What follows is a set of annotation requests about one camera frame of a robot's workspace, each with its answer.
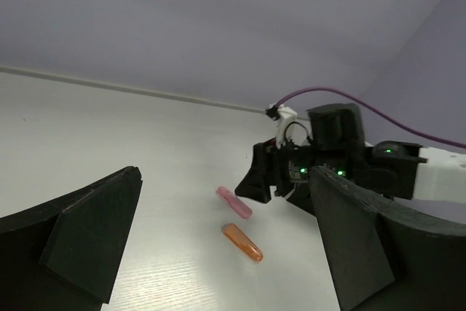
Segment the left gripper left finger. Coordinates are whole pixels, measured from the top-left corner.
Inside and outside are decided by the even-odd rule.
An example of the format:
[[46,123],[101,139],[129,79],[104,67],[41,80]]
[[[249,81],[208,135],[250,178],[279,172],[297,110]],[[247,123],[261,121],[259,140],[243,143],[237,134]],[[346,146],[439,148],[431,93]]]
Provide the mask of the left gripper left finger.
[[1,218],[2,310],[109,303],[142,188],[137,167]]

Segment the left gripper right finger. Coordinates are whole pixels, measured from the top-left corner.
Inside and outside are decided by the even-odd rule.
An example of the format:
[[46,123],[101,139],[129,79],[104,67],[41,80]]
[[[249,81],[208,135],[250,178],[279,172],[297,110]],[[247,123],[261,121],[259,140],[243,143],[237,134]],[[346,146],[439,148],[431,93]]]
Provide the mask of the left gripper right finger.
[[464,310],[465,225],[363,189],[324,167],[309,191],[341,310]]

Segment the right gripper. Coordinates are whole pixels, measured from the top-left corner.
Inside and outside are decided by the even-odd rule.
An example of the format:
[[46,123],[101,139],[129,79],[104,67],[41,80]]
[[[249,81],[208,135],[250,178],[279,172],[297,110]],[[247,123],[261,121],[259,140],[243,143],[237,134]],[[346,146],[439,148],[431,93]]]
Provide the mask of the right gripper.
[[275,196],[283,197],[307,213],[314,213],[309,191],[309,172],[315,161],[310,144],[297,145],[286,141],[281,147],[272,142],[253,146],[250,169],[237,185],[234,193],[262,204],[272,196],[270,186],[276,186]]

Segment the pink highlighter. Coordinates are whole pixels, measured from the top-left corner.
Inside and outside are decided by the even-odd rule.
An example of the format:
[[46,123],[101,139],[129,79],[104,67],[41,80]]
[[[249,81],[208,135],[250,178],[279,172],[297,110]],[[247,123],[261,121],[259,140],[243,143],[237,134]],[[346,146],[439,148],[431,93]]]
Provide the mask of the pink highlighter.
[[225,186],[218,187],[216,194],[242,219],[249,219],[252,216],[252,209]]

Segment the orange highlighter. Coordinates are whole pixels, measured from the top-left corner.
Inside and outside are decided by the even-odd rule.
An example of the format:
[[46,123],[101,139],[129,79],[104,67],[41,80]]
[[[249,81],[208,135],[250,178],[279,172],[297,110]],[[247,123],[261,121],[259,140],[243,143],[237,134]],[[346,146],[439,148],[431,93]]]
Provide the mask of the orange highlighter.
[[264,255],[261,249],[235,224],[225,224],[221,228],[224,236],[239,248],[250,260],[259,263]]

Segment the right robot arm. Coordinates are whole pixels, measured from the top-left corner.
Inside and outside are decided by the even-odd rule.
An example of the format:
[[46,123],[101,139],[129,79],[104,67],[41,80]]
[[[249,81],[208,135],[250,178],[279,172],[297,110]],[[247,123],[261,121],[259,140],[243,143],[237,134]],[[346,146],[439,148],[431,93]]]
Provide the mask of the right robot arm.
[[284,197],[313,214],[309,173],[322,166],[391,200],[465,202],[464,154],[401,141],[369,146],[354,103],[308,110],[311,127],[302,145],[291,137],[300,124],[293,109],[271,106],[266,113],[277,121],[277,132],[254,145],[250,170],[234,191],[238,197],[260,203]]

